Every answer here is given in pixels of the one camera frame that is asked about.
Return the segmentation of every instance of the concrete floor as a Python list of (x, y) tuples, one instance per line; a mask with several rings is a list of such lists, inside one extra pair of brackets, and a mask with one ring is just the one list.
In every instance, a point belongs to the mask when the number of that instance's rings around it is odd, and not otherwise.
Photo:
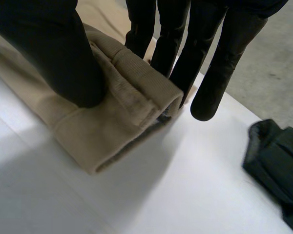
[[(125, 0), (117, 2), (126, 7)], [(159, 32), (157, 14), (156, 38)], [(203, 74), (209, 66), (220, 32), (221, 27), (202, 66)], [(264, 29), (249, 44), (227, 92), (260, 118), (272, 118), (282, 127), (293, 127), (293, 0), (270, 17)]]

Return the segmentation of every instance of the fabric fold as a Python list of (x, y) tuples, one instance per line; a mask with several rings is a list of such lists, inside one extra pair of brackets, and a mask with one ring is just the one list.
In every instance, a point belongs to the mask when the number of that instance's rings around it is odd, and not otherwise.
[(117, 40), (88, 25), (85, 31), (108, 83), (99, 106), (78, 108), (54, 93), (1, 36), (0, 77), (92, 174), (106, 169), (163, 127), (177, 114), (183, 94)]

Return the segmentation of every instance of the beige fabric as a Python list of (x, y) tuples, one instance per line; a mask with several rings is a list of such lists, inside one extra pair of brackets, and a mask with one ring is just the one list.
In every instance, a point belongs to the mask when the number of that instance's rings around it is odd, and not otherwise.
[[(128, 11), (115, 0), (78, 0), (76, 10), (84, 23), (125, 43), (125, 35), (130, 30)], [(145, 61), (152, 58), (155, 46), (156, 40), (152, 39)]]
[(87, 25), (85, 30), (109, 86), (99, 106), (80, 109), (55, 94), (2, 37), (0, 77), (54, 131), (80, 166), (94, 173), (163, 125), (167, 118), (156, 120), (163, 111), (174, 116), (182, 92), (115, 39)]

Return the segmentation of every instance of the dark folded cloth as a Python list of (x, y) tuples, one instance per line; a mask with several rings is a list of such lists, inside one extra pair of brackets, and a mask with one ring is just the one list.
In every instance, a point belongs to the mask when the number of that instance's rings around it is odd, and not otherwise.
[(249, 137), (243, 168), (279, 201), (293, 229), (293, 128), (268, 119), (251, 126)]

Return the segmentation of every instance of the white table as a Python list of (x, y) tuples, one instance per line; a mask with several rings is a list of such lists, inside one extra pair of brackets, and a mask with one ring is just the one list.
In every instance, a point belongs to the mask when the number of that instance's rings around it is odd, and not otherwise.
[(209, 122), (187, 105), (89, 176), (0, 80), (0, 234), (292, 234), (241, 169), (258, 120), (227, 94)]

